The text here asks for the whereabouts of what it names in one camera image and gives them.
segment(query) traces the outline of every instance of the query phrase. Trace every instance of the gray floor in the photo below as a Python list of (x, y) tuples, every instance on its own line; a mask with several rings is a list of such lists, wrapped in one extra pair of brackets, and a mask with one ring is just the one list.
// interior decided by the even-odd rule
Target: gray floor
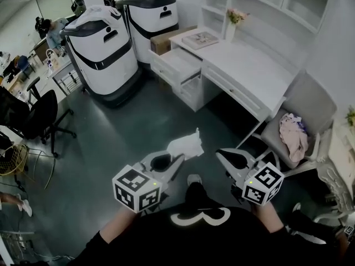
[[(214, 102), (194, 113), (174, 94), (159, 88), (151, 80), (127, 103), (114, 110), (96, 103), (88, 93), (80, 90), (60, 103), (62, 110), (68, 106), (75, 114), (68, 116), (61, 126), (75, 131), (78, 137), (73, 139), (70, 135), (58, 134), (55, 148), (60, 159), (48, 188), (42, 189), (50, 173), (49, 159), (38, 162), (36, 184), (21, 178), (34, 216), (31, 219), (25, 216), (20, 230), (40, 233), (48, 247), (47, 252), (78, 255), (86, 242), (120, 208), (113, 197), (111, 179), (114, 175), (126, 164), (133, 165), (151, 152), (166, 149), (170, 141), (194, 133), (197, 127), (205, 153), (184, 163), (170, 185), (170, 197), (161, 207), (183, 202), (186, 178), (190, 173), (201, 175), (214, 200), (226, 206), (240, 206), (230, 193), (231, 181), (214, 153), (218, 148), (237, 145), (243, 136), (238, 134), (241, 121), (234, 124), (236, 129), (226, 125), (216, 113), (220, 104)], [(27, 145), (46, 151), (50, 149), (49, 143), (43, 146), (39, 141)], [(247, 143), (245, 148), (252, 151), (264, 149), (260, 143)], [(287, 180), (275, 197), (274, 204), (282, 218), (286, 218), (298, 201), (307, 203), (311, 212), (315, 212), (314, 198), (300, 182), (303, 181), (298, 178)], [(2, 186), (1, 190), (16, 193), (11, 187)], [(16, 229), (19, 212), (6, 206), (4, 213), (8, 223), (3, 226)]]

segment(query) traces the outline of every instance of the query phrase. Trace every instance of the white sneaker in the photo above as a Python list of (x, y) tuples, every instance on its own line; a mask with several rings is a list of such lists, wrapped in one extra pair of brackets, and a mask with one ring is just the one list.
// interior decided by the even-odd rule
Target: white sneaker
[(23, 206), (22, 208), (25, 210), (25, 212), (32, 217), (32, 208), (30, 207), (28, 200), (23, 200)]
[(300, 210), (301, 209), (301, 203), (297, 203), (295, 206), (294, 206), (294, 208), (293, 208), (293, 210), (292, 210), (292, 213), (294, 212), (294, 211), (298, 211), (298, 210)]
[(187, 185), (188, 186), (190, 186), (194, 182), (198, 182), (198, 183), (202, 184), (201, 176), (199, 176), (199, 175), (189, 175), (187, 177)]
[[(16, 197), (17, 197), (17, 199), (19, 199), (20, 201), (22, 201), (21, 200), (21, 195), (20, 194), (16, 194)], [(20, 210), (20, 212), (22, 212), (22, 205), (17, 205), (18, 206), (18, 209)]]

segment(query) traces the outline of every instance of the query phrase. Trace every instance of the robot bin lid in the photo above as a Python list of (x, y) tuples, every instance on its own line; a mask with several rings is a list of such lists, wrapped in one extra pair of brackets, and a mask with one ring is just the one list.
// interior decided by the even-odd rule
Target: robot bin lid
[(136, 6), (145, 9), (160, 8), (176, 3), (176, 0), (121, 0), (116, 4)]

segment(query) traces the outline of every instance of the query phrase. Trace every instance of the white cabinet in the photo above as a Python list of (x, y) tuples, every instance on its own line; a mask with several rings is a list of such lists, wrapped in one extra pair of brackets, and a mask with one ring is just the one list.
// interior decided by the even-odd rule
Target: white cabinet
[(175, 95), (196, 112), (221, 89), (201, 77), (200, 59), (178, 46), (172, 48), (160, 56), (150, 50), (150, 67), (171, 86)]

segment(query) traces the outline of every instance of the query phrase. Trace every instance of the backpack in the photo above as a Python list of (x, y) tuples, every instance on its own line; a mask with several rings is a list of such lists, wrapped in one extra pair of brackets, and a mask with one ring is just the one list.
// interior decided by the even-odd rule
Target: backpack
[(105, 6), (111, 6), (111, 7), (114, 6), (112, 0), (104, 0), (104, 4), (105, 4)]

